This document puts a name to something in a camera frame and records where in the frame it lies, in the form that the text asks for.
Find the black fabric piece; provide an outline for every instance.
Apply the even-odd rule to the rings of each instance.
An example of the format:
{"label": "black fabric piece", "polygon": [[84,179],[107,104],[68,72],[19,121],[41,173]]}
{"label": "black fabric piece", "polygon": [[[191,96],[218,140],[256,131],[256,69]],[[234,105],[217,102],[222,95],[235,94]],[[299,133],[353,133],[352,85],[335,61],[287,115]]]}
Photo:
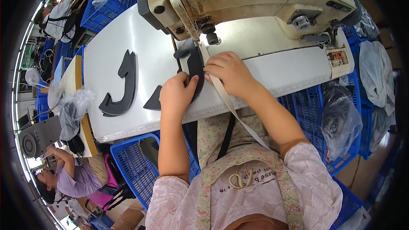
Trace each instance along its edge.
{"label": "black fabric piece", "polygon": [[[173,54],[173,57],[177,60],[186,56],[190,53],[189,59],[187,59],[187,66],[189,68],[189,78],[198,75],[199,80],[197,82],[197,87],[195,93],[193,94],[192,103],[200,94],[203,88],[203,83],[205,82],[205,72],[203,71],[203,59],[200,50],[195,46],[193,38],[186,39],[182,46]],[[159,95],[162,86],[158,85],[150,96],[149,100],[143,106],[144,109],[150,110],[161,110]]]}
{"label": "black fabric piece", "polygon": [[145,103],[143,106],[144,109],[150,109],[150,110],[161,110],[160,107],[160,101],[159,101],[159,95],[160,95],[160,90],[162,89],[161,85],[158,85],[149,98],[149,100]]}
{"label": "black fabric piece", "polygon": [[99,105],[99,109],[105,117],[122,115],[128,111],[132,104],[136,89],[136,55],[134,52],[130,54],[129,50],[126,50],[118,70],[118,76],[125,78],[124,96],[120,101],[113,102],[109,93],[105,95],[104,100]]}
{"label": "black fabric piece", "polygon": [[202,54],[198,47],[196,47],[193,38],[186,39],[181,47],[173,54],[175,59],[180,59],[190,53],[189,59],[187,59],[187,66],[189,68],[189,79],[198,75],[199,80],[197,82],[195,93],[193,94],[192,103],[199,96],[205,82],[205,72],[203,71],[203,59]]}
{"label": "black fabric piece", "polygon": [[222,146],[219,151],[219,155],[217,156],[216,160],[219,160],[223,156],[226,155],[229,149],[229,144],[230,140],[232,139],[232,134],[233,134],[233,128],[236,123],[236,117],[233,115],[233,113],[230,115],[230,120],[229,120],[229,125],[228,129],[226,130],[225,138],[223,139]]}

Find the woman's right hand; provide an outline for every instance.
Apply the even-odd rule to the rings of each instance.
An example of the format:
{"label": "woman's right hand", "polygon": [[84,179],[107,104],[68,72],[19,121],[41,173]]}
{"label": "woman's right hand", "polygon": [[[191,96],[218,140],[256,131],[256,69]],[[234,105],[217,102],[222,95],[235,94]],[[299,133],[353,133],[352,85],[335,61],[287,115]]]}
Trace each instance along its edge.
{"label": "woman's right hand", "polygon": [[[218,77],[228,94],[243,100],[246,100],[257,87],[261,86],[253,78],[243,60],[233,52],[223,52],[210,57],[203,70]],[[209,74],[205,74],[204,77],[213,84]]]}

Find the woman's hand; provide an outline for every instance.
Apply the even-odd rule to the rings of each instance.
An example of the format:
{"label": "woman's hand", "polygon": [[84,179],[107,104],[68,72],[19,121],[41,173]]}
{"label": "woman's hand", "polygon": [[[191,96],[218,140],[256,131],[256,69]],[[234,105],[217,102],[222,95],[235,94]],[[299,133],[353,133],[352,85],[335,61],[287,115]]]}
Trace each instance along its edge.
{"label": "woman's hand", "polygon": [[180,120],[186,111],[197,86],[199,76],[190,79],[186,72],[180,72],[163,85],[160,90],[161,118]]}
{"label": "woman's hand", "polygon": [[[233,52],[216,54],[207,61],[203,69],[218,77],[228,94],[246,100],[261,84],[255,80],[243,61]],[[211,84],[209,74],[204,75]]]}

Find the hair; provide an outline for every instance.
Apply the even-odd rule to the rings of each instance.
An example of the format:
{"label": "hair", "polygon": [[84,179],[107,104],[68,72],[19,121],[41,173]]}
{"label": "hair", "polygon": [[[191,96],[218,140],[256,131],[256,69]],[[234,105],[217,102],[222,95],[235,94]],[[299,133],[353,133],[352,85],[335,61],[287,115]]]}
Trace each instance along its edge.
{"label": "hair", "polygon": [[42,7],[38,10],[36,16],[34,17],[34,24],[40,25],[43,22],[43,9],[44,8]]}
{"label": "hair", "polygon": [[36,186],[41,198],[43,198],[46,203],[53,204],[55,200],[55,190],[52,189],[51,191],[48,191],[47,185],[41,182],[38,179],[37,175],[34,177],[34,181],[36,182]]}

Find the triangular black piece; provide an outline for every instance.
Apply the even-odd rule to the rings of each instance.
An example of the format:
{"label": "triangular black piece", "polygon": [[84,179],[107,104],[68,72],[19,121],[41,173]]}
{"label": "triangular black piece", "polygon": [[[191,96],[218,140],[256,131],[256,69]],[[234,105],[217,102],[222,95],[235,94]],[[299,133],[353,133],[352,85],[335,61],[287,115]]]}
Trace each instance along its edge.
{"label": "triangular black piece", "polygon": [[149,100],[145,103],[144,109],[150,109],[150,110],[161,110],[160,107],[160,101],[159,101],[159,95],[160,95],[160,90],[162,89],[161,85],[158,85],[153,92],[152,96],[149,98]]}

